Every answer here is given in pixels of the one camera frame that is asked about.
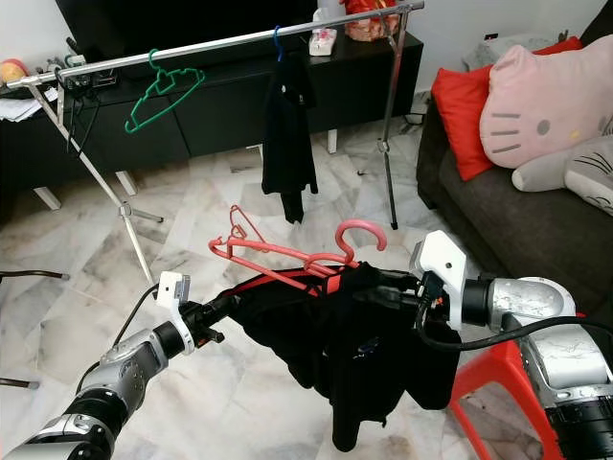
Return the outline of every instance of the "plastic bag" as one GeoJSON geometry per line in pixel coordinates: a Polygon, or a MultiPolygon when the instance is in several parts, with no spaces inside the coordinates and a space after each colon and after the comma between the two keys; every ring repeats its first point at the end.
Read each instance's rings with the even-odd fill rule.
{"type": "MultiPolygon", "coordinates": [[[[340,3],[345,4],[347,14],[356,14],[393,7],[396,5],[396,0],[340,0],[340,3]]],[[[397,32],[399,21],[397,14],[385,16],[383,20],[387,23],[392,34],[397,32]]],[[[345,33],[357,41],[375,41],[387,36],[386,29],[378,17],[346,24],[345,33]]]]}

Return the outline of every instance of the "sofa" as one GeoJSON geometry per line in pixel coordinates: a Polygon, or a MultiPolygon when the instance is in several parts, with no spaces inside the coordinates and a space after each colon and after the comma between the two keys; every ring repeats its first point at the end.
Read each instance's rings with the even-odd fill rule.
{"type": "MultiPolygon", "coordinates": [[[[588,45],[609,34],[613,0],[580,39],[588,45]]],[[[430,103],[417,170],[424,203],[438,209],[485,272],[554,280],[571,292],[578,311],[613,326],[613,218],[568,190],[520,192],[511,173],[494,167],[464,182],[430,103]]]]}

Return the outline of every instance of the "black jacket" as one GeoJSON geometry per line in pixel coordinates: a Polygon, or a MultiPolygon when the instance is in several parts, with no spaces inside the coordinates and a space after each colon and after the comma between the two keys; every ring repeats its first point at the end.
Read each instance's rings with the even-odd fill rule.
{"type": "Polygon", "coordinates": [[[305,186],[317,193],[307,122],[307,109],[314,105],[301,58],[288,56],[277,62],[266,96],[261,189],[281,194],[285,218],[292,223],[302,221],[305,186]]]}
{"type": "MultiPolygon", "coordinates": [[[[301,271],[285,273],[305,284],[321,283],[301,271]]],[[[448,404],[459,353],[423,344],[413,330],[414,312],[353,298],[355,292],[379,285],[398,288],[402,280],[390,280],[363,263],[342,272],[334,293],[315,298],[278,281],[258,285],[266,278],[225,292],[241,298],[232,318],[254,340],[272,348],[304,388],[314,387],[329,399],[332,438],[339,450],[353,449],[361,421],[385,423],[405,390],[425,409],[448,404]]],[[[460,341],[445,324],[427,324],[426,330],[441,341],[460,341]]]]}

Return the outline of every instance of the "marble floor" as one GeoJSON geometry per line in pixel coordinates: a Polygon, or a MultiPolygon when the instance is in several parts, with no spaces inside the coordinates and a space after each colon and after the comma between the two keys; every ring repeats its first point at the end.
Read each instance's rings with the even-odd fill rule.
{"type": "MultiPolygon", "coordinates": [[[[338,252],[333,235],[344,219],[379,222],[389,238],[387,250],[376,251],[372,236],[352,231],[349,243],[357,248],[356,258],[381,268],[406,269],[415,243],[428,231],[446,227],[417,194],[420,129],[397,119],[390,145],[400,227],[390,230],[381,167],[372,161],[379,131],[379,123],[339,130],[334,155],[326,151],[325,134],[313,136],[320,193],[304,193],[302,224],[285,222],[279,198],[262,194],[256,149],[133,172],[139,193],[132,205],[165,218],[162,224],[134,220],[154,275],[162,270],[189,274],[195,301],[252,277],[254,273],[218,258],[207,246],[210,239],[228,234],[233,203],[267,240],[305,252],[338,252]],[[370,173],[358,175],[363,169],[370,173]]],[[[114,178],[109,181],[121,190],[114,178]]],[[[29,277],[0,284],[0,376],[40,381],[35,391],[0,387],[4,452],[62,413],[81,373],[109,347],[147,288],[117,209],[93,180],[54,192],[62,202],[60,210],[50,212],[34,194],[24,194],[0,229],[0,269],[41,268],[71,275],[65,282],[29,277]]],[[[266,263],[275,268],[295,265],[270,255],[266,263]]],[[[471,264],[469,271],[474,276],[477,267],[471,264]]],[[[128,333],[166,319],[147,300],[128,333]]],[[[223,343],[178,356],[149,384],[147,399],[123,430],[113,458],[476,458],[449,412],[422,410],[407,395],[385,428],[363,423],[357,447],[339,452],[330,439],[328,402],[302,388],[282,361],[231,320],[216,328],[226,336],[223,343]]],[[[463,356],[463,362],[472,356],[463,356]]],[[[487,387],[464,404],[492,458],[540,457],[532,428],[504,390],[487,387]]]]}

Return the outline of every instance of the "black tv cabinet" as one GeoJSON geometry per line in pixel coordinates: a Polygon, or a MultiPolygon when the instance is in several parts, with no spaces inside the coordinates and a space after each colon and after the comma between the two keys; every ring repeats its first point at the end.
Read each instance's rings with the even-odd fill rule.
{"type": "MultiPolygon", "coordinates": [[[[410,111],[422,43],[406,36],[394,115],[410,111]]],[[[359,43],[339,31],[331,57],[310,57],[308,63],[317,106],[309,111],[313,132],[383,118],[393,52],[385,40],[359,43]]],[[[160,166],[171,161],[256,145],[263,133],[263,103],[275,57],[251,58],[211,66],[200,88],[176,109],[126,134],[124,123],[152,79],[121,80],[101,92],[102,106],[85,152],[102,173],[160,166]]],[[[143,117],[172,104],[190,85],[179,82],[164,97],[153,98],[143,117]]],[[[86,123],[93,111],[82,111],[86,123]]],[[[66,112],[66,124],[69,122],[66,112]]],[[[77,139],[82,129],[77,126],[77,139]]],[[[39,111],[21,123],[0,123],[0,186],[4,191],[52,187],[88,175],[66,154],[66,143],[39,111]]]]}

